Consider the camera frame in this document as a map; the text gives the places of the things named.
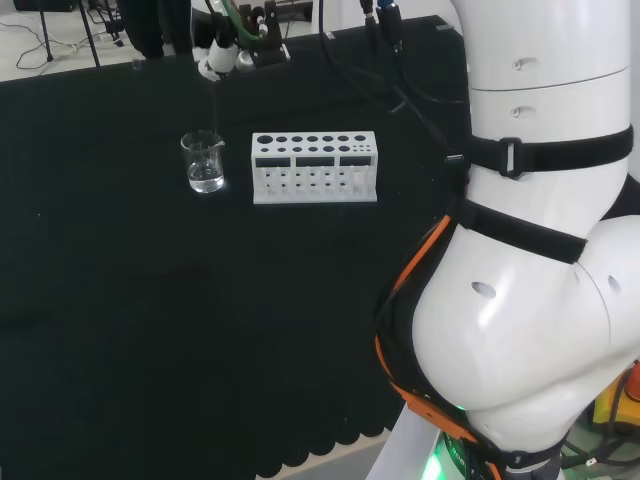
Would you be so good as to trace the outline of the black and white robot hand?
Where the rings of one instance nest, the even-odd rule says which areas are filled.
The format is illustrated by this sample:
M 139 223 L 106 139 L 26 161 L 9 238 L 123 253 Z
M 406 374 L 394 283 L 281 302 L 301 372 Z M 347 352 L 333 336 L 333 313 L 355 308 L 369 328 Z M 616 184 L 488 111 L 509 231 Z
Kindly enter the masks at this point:
M 290 60 L 274 1 L 256 7 L 193 1 L 191 36 L 198 71 L 212 82 Z

